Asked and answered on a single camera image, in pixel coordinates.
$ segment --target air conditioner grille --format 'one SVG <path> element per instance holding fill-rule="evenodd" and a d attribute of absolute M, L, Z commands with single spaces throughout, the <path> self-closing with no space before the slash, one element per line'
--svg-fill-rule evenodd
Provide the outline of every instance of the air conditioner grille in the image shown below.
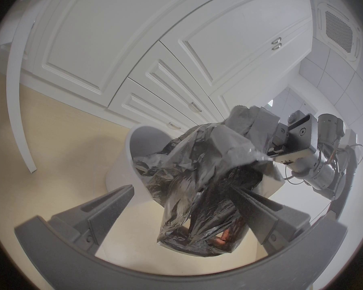
<path fill-rule="evenodd" d="M 350 53 L 352 49 L 352 29 L 329 11 L 325 13 L 325 20 L 327 36 Z"/>

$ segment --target white trash can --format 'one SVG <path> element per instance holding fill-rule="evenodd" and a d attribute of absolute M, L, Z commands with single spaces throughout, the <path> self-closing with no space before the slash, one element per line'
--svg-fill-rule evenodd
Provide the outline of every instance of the white trash can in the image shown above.
<path fill-rule="evenodd" d="M 133 185 L 135 195 L 128 206 L 152 201 L 132 158 L 159 152 L 171 139 L 167 133 L 152 126 L 138 124 L 131 128 L 122 151 L 106 174 L 107 190 L 110 192 L 124 185 Z"/>

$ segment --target trash bag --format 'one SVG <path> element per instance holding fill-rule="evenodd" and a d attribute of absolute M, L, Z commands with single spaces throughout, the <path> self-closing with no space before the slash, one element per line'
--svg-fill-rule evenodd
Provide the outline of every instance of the trash bag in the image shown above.
<path fill-rule="evenodd" d="M 227 191 L 251 191 L 264 175 L 283 181 L 266 155 L 279 121 L 264 108 L 236 106 L 224 122 L 191 128 L 161 152 L 133 159 L 152 198 L 164 207 L 158 243 L 203 257 L 230 253 L 240 244 L 248 226 Z"/>

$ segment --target drawer handle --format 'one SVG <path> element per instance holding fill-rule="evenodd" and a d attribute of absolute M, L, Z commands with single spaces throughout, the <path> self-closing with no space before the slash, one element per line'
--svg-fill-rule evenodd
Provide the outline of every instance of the drawer handle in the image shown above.
<path fill-rule="evenodd" d="M 279 45 L 276 45 L 272 48 L 272 50 L 278 50 L 280 47 L 282 46 L 282 43 L 280 43 Z"/>
<path fill-rule="evenodd" d="M 194 102 L 191 102 L 192 106 L 198 111 L 198 112 L 202 112 L 202 110 L 194 103 Z"/>
<path fill-rule="evenodd" d="M 274 44 L 277 44 L 278 42 L 281 42 L 281 37 L 279 37 L 279 38 L 275 39 L 275 40 L 272 42 L 272 44 L 274 45 Z"/>
<path fill-rule="evenodd" d="M 181 128 L 178 126 L 175 126 L 173 123 L 168 123 L 172 128 L 176 129 L 176 130 L 180 130 Z"/>

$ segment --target ceiling vent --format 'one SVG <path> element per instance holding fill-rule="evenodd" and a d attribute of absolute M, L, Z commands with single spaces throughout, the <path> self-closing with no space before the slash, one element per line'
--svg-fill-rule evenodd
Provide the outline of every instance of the ceiling vent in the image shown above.
<path fill-rule="evenodd" d="M 356 70 L 362 50 L 362 34 L 358 25 L 325 0 L 314 0 L 316 36 L 332 48 Z"/>

